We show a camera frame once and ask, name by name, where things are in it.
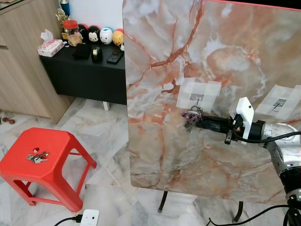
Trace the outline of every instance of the power socket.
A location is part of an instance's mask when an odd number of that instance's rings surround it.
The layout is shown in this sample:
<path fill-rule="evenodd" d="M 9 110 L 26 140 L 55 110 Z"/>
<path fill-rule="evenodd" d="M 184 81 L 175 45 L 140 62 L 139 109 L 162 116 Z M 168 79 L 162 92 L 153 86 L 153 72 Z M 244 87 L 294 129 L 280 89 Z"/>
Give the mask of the power socket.
<path fill-rule="evenodd" d="M 80 222 L 80 226 L 97 226 L 98 218 L 98 210 L 85 210 Z"/>

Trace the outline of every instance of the keys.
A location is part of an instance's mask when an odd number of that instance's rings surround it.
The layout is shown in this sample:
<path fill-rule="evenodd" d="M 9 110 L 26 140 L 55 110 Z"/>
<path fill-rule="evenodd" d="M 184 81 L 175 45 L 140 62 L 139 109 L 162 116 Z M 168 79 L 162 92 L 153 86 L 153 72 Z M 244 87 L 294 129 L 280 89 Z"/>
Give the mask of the keys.
<path fill-rule="evenodd" d="M 46 157 L 49 156 L 49 153 L 47 152 L 42 152 L 41 154 L 33 155 L 33 154 L 28 154 L 26 157 L 27 160 L 32 161 L 35 164 L 39 164 L 42 161 L 47 161 Z"/>

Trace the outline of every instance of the plush toy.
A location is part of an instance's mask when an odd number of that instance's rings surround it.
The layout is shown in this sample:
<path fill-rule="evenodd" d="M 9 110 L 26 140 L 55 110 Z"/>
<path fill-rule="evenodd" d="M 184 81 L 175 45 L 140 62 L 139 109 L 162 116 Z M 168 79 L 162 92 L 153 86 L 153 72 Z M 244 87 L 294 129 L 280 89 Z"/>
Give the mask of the plush toy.
<path fill-rule="evenodd" d="M 88 36 L 88 25 L 86 24 L 79 24 L 79 32 L 82 37 L 83 43 L 88 43 L 89 36 Z"/>
<path fill-rule="evenodd" d="M 104 27 L 100 31 L 100 41 L 102 41 L 103 44 L 110 44 L 112 42 L 112 35 L 113 30 L 110 27 Z"/>
<path fill-rule="evenodd" d="M 88 29 L 88 36 L 91 42 L 99 41 L 100 27 L 92 25 Z"/>
<path fill-rule="evenodd" d="M 124 42 L 123 29 L 118 28 L 116 31 L 114 31 L 112 38 L 114 44 L 120 47 L 120 45 L 122 45 Z"/>

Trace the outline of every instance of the red stool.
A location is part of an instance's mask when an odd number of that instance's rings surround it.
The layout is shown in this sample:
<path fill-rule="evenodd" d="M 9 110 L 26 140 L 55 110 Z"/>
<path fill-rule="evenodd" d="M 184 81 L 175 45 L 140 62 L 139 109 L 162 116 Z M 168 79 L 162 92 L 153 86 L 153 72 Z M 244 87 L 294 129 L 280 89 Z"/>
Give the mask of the red stool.
<path fill-rule="evenodd" d="M 26 157 L 29 153 L 49 153 L 48 161 L 35 164 Z M 80 178 L 77 190 L 74 191 L 62 176 L 62 168 L 69 154 L 81 155 L 87 166 Z M 63 205 L 72 212 L 81 210 L 83 202 L 79 197 L 89 167 L 97 163 L 83 148 L 78 140 L 66 131 L 53 129 L 31 128 L 24 131 L 9 152 L 0 162 L 0 175 L 15 189 L 31 206 L 35 202 L 48 202 Z M 47 188 L 59 201 L 33 197 L 28 190 L 31 182 Z"/>

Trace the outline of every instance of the black table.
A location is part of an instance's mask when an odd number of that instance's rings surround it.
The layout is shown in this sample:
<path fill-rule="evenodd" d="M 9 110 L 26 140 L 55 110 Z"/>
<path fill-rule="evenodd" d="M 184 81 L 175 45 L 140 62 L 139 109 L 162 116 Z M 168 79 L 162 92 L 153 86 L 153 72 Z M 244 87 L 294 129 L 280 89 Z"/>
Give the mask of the black table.
<path fill-rule="evenodd" d="M 126 105 L 126 72 L 124 55 L 117 64 L 106 62 L 118 49 L 114 44 L 100 46 L 103 59 L 94 63 L 88 59 L 74 59 L 74 47 L 64 47 L 53 57 L 40 56 L 57 94 L 101 100 Z"/>

